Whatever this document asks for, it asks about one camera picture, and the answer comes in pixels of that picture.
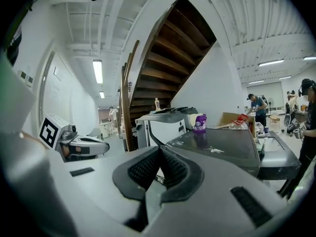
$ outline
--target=black cap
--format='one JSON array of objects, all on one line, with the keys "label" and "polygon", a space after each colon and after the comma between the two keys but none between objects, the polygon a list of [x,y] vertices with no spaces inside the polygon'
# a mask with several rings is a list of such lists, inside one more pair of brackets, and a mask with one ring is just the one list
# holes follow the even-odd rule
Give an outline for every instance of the black cap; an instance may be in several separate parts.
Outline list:
[{"label": "black cap", "polygon": [[252,96],[254,96],[254,94],[249,94],[247,100],[250,100]]}]

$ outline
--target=person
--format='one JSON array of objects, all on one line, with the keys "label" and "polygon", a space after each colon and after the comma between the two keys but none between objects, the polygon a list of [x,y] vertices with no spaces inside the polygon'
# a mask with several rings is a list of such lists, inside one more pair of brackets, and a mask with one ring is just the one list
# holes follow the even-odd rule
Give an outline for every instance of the person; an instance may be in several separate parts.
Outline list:
[{"label": "person", "polygon": [[262,95],[261,97],[262,97],[263,101],[265,101],[265,103],[266,103],[266,114],[268,114],[268,113],[269,113],[269,108],[268,108],[269,104],[268,104],[268,101],[267,101],[267,99],[266,99],[266,97],[265,97],[264,95]]},{"label": "person", "polygon": [[304,79],[302,80],[301,88],[302,95],[309,101],[307,119],[304,122],[306,130],[303,131],[304,139],[299,157],[302,165],[295,179],[287,180],[282,188],[288,199],[292,196],[316,155],[316,82]]},{"label": "person", "polygon": [[290,105],[291,120],[295,118],[295,111],[298,108],[297,97],[298,95],[295,94],[294,90],[287,97],[288,103]]},{"label": "person", "polygon": [[254,94],[249,94],[248,99],[251,100],[251,109],[248,111],[247,115],[254,110],[256,112],[256,122],[260,122],[264,127],[266,127],[266,103],[261,97],[258,97]]},{"label": "person", "polygon": [[113,116],[113,127],[117,128],[117,113],[119,111],[117,109],[114,109],[112,106],[110,107],[110,116]]}]

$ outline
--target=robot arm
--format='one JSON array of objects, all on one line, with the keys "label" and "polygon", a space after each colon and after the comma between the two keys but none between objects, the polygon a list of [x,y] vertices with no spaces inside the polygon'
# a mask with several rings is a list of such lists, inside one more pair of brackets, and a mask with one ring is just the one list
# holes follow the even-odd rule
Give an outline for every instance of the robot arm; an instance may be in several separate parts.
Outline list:
[{"label": "robot arm", "polygon": [[75,125],[55,114],[47,114],[40,126],[39,140],[49,149],[58,151],[64,161],[96,157],[110,149],[102,140],[78,135]]}]

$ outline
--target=white wall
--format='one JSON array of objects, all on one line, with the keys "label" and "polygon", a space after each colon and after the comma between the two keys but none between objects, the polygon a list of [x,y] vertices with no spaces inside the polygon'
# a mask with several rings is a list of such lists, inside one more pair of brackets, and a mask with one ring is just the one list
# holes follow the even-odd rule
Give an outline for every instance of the white wall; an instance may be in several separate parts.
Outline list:
[{"label": "white wall", "polygon": [[98,126],[98,107],[59,53],[54,55],[45,78],[43,115],[51,113],[75,124],[80,135]]},{"label": "white wall", "polygon": [[[74,123],[80,134],[86,135],[98,124],[97,107],[74,76],[67,61],[65,43],[69,39],[69,29],[64,6],[65,4],[51,6],[49,0],[38,0],[32,6],[32,11],[28,12],[21,24],[22,41],[13,70],[23,70],[34,78],[33,87],[29,90],[38,99],[41,72],[45,60],[54,49],[57,52],[54,62],[59,64],[58,67],[65,77],[63,82],[58,83],[58,79],[52,74],[53,69],[49,71],[44,93],[44,110],[46,113],[61,115]],[[60,57],[63,57],[64,62],[58,60]],[[34,104],[23,125],[23,130],[33,136],[37,136],[36,109]]]},{"label": "white wall", "polygon": [[[289,79],[283,79],[281,81],[282,85],[282,91],[283,91],[283,102],[284,105],[287,102],[287,92],[294,90],[296,94],[298,94],[298,89],[301,87],[302,80],[303,79],[310,79],[316,81],[316,65],[312,66],[311,68],[305,70],[302,73],[299,73],[298,75],[289,78]],[[303,97],[297,98],[297,103],[299,106],[301,105],[308,105],[308,101],[304,101]]]},{"label": "white wall", "polygon": [[244,113],[242,90],[234,85],[222,48],[216,42],[171,102],[172,107],[195,107],[207,115],[207,127],[217,124],[222,112]]},{"label": "white wall", "polygon": [[246,86],[243,86],[242,88],[242,100],[243,100],[243,107],[247,106],[248,108],[250,108],[250,101],[247,100],[248,98],[248,90]]},{"label": "white wall", "polygon": [[264,95],[267,100],[269,98],[272,98],[274,101],[274,104],[271,105],[271,107],[284,106],[283,93],[282,93],[282,87],[281,87],[280,82],[247,87],[247,91],[248,91],[248,94]]}]

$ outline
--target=gray table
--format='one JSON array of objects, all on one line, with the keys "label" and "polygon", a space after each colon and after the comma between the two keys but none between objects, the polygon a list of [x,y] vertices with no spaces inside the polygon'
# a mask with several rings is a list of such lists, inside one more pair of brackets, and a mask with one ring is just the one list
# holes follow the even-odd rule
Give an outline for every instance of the gray table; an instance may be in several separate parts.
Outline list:
[{"label": "gray table", "polygon": [[207,129],[203,134],[192,131],[167,143],[198,154],[227,160],[260,180],[291,180],[301,163],[273,131],[267,137],[265,154],[258,155],[248,130]]}]

